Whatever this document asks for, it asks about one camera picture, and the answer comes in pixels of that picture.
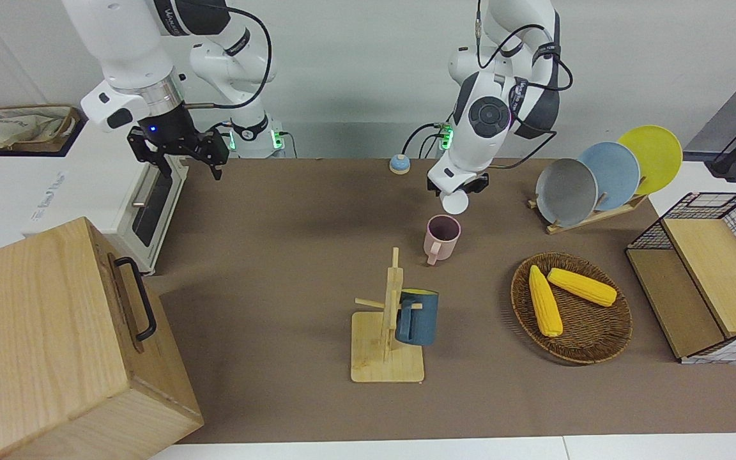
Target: yellow plate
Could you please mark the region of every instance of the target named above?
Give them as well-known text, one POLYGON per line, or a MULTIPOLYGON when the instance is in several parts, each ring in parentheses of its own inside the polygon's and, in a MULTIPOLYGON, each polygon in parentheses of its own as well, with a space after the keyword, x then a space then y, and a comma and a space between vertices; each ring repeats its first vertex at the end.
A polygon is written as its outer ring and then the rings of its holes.
POLYGON ((683 163, 683 149, 675 134, 666 128, 646 125, 625 132, 618 143, 634 153, 645 178, 636 194, 649 195, 669 185, 683 163))

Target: wooden mug holder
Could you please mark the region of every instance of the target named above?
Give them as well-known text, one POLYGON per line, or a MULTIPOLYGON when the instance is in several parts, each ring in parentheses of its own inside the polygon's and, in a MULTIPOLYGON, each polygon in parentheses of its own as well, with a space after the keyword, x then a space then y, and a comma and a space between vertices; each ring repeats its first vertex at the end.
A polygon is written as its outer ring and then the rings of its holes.
MULTIPOLYGON (((399 267, 399 248, 394 248, 385 302, 354 299, 355 303, 382 309, 382 312, 356 312, 351 316, 351 380, 362 382, 420 382, 424 380, 422 347, 403 344, 394 338, 399 299, 403 293, 403 269, 399 267)), ((422 308, 414 303, 411 308, 422 308)))
MULTIPOLYGON (((645 180, 646 177, 640 178, 640 181, 638 183, 638 186, 643 183, 643 180, 645 180)), ((601 196, 598 197, 598 201, 596 202, 595 206, 597 207, 601 202, 606 198, 607 194, 602 193, 601 196)), ((558 225, 558 221, 552 222, 550 225, 547 226, 546 232, 548 235, 555 235, 555 233, 561 233, 566 230, 570 230, 572 228, 578 228, 583 227, 585 225, 593 224, 594 222, 600 222, 604 219, 609 219, 611 217, 615 217, 617 215, 622 215, 623 213, 628 213, 631 210, 636 209, 638 206, 640 206, 643 201, 646 201, 648 195, 634 195, 630 199, 630 201, 627 201, 622 206, 619 206, 615 208, 614 210, 608 210, 608 211, 596 211, 593 210, 593 212, 584 220, 580 222, 580 224, 571 225, 569 227, 561 227, 558 225)), ((535 196, 535 199, 528 200, 526 202, 526 205, 531 209, 537 209, 538 208, 538 196, 535 196)))

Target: yellow corn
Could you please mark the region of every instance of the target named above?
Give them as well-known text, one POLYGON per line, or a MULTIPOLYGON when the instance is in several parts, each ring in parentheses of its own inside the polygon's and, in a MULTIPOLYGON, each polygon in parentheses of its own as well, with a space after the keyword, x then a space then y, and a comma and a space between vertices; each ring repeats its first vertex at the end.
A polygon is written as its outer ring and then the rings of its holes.
POLYGON ((530 267, 530 297, 541 334, 546 337, 561 335, 564 326, 561 324, 561 315, 558 314, 558 305, 547 279, 535 265, 530 267))
POLYGON ((618 297, 613 286, 561 268, 550 270, 547 280, 570 294, 598 303, 603 307, 613 305, 618 297))

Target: oven window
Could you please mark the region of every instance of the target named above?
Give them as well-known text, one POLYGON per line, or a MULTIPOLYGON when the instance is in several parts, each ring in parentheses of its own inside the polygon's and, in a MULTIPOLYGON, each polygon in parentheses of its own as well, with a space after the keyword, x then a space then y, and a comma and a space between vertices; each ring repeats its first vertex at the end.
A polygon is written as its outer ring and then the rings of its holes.
POLYGON ((170 190, 172 190, 172 178, 166 178, 163 174, 158 174, 158 180, 155 180, 155 185, 152 186, 152 193, 149 195, 146 206, 139 209, 135 214, 135 220, 132 222, 132 232, 138 236, 145 247, 150 247, 152 236, 155 235, 155 228, 158 227, 161 213, 164 212, 170 190))

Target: brown table mat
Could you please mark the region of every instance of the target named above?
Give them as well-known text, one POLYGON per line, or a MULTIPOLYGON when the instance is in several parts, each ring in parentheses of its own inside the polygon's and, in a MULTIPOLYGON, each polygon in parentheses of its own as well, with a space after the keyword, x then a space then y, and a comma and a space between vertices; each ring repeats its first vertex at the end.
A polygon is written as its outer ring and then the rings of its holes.
POLYGON ((431 161, 230 160, 190 170, 149 282, 159 291, 206 425, 184 443, 736 431, 736 366, 681 365, 624 254, 650 204, 554 236, 524 201, 545 160, 491 171, 450 259, 424 264, 431 161), (422 384, 349 378, 353 298, 382 300, 391 247, 405 286, 440 292, 422 384), (560 364, 524 335, 509 284, 532 254, 589 259, 621 286, 626 351, 560 364))

